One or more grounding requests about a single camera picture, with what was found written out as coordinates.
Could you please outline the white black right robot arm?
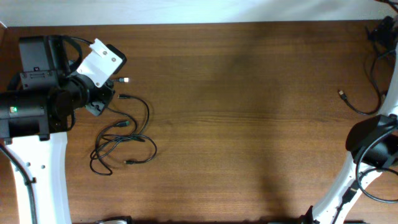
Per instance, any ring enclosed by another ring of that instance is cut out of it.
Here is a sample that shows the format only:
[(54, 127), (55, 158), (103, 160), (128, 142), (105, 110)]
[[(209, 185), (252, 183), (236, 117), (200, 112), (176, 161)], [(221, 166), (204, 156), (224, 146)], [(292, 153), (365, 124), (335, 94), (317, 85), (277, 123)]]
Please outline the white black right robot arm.
[(331, 189), (298, 223), (346, 223), (346, 217), (361, 195), (377, 202), (397, 203), (367, 192), (384, 172), (397, 174), (397, 72), (392, 74), (386, 97), (371, 118), (355, 124), (346, 139), (346, 160)]

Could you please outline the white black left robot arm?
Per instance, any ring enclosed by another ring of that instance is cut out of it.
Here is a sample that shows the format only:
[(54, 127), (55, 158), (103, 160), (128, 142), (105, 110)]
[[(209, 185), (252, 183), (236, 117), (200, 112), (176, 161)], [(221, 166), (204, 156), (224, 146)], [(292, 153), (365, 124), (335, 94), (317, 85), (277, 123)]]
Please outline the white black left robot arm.
[[(76, 49), (76, 60), (66, 47)], [(114, 96), (111, 76), (126, 63), (116, 47), (43, 35), (19, 39), (23, 70), (1, 94), (1, 152), (12, 164), (21, 223), (70, 223), (65, 178), (67, 133), (77, 109), (95, 116)]]

